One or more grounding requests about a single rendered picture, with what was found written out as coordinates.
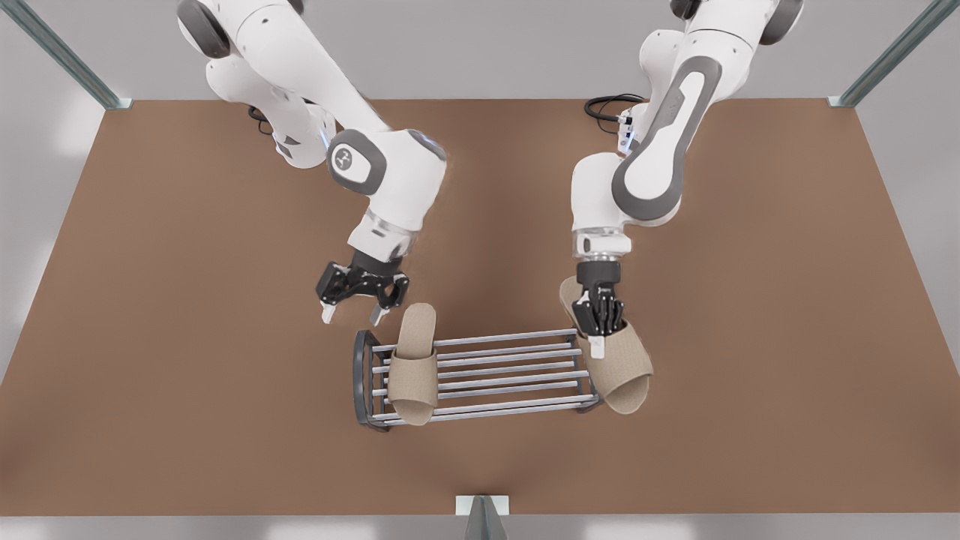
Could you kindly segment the beige slipper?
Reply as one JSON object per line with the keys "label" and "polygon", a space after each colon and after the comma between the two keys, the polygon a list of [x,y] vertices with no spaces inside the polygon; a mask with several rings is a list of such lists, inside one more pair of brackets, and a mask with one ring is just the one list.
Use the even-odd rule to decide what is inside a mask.
{"label": "beige slipper", "polygon": [[644,403],[653,375],[650,355],[644,349],[637,331],[629,321],[623,319],[621,329],[604,339],[603,358],[593,358],[589,338],[576,321],[574,304],[582,297],[583,288],[576,277],[567,277],[559,287],[559,298],[563,310],[576,325],[577,341],[587,372],[609,407],[622,415],[635,413]]}
{"label": "beige slipper", "polygon": [[410,426],[425,426],[438,404],[438,358],[434,349],[437,312],[428,303],[403,314],[388,372],[388,399]]}

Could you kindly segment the silver frame post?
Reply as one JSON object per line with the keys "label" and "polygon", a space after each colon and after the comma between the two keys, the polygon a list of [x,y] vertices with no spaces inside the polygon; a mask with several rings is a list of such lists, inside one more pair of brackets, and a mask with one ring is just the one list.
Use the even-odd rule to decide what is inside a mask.
{"label": "silver frame post", "polygon": [[509,540],[502,517],[510,514],[507,495],[458,495],[457,516],[466,516],[465,540]]}
{"label": "silver frame post", "polygon": [[873,92],[916,48],[957,9],[960,0],[931,0],[908,27],[840,95],[826,99],[829,107],[853,109]]}
{"label": "silver frame post", "polygon": [[35,11],[26,0],[0,0],[3,10],[63,71],[105,110],[129,110],[133,99],[119,97]]}

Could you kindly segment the grey metal shoe rack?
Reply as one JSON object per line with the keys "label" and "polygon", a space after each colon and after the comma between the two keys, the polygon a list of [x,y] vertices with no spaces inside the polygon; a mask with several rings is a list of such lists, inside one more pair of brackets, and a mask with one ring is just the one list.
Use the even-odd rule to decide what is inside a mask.
{"label": "grey metal shoe rack", "polygon": [[[394,344],[372,331],[355,336],[352,359],[358,424],[380,433],[406,421],[389,399]],[[573,328],[434,342],[438,403],[430,422],[575,410],[603,403],[587,372]]]}

